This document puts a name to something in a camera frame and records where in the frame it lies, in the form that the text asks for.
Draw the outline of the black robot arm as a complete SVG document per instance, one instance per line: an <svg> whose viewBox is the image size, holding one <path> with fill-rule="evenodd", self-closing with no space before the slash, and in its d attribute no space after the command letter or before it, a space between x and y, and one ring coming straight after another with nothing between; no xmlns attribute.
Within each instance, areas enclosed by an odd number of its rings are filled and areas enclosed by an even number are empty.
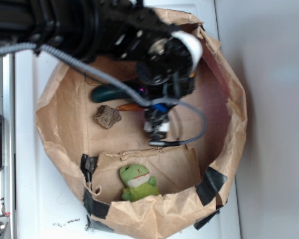
<svg viewBox="0 0 299 239"><path fill-rule="evenodd" d="M156 97L191 94L201 57L192 35L141 0L0 0L0 46L23 42L83 62L98 55L135 61L139 80Z"/></svg>

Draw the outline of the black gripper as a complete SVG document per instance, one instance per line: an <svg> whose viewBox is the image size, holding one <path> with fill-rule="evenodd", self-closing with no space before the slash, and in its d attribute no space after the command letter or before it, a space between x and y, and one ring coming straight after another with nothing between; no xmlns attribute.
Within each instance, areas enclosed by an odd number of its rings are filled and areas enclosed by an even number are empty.
<svg viewBox="0 0 299 239"><path fill-rule="evenodd" d="M187 32L172 32L155 42L148 57L137 63L137 75L149 97L185 97L194 89L202 57L200 41Z"/></svg>

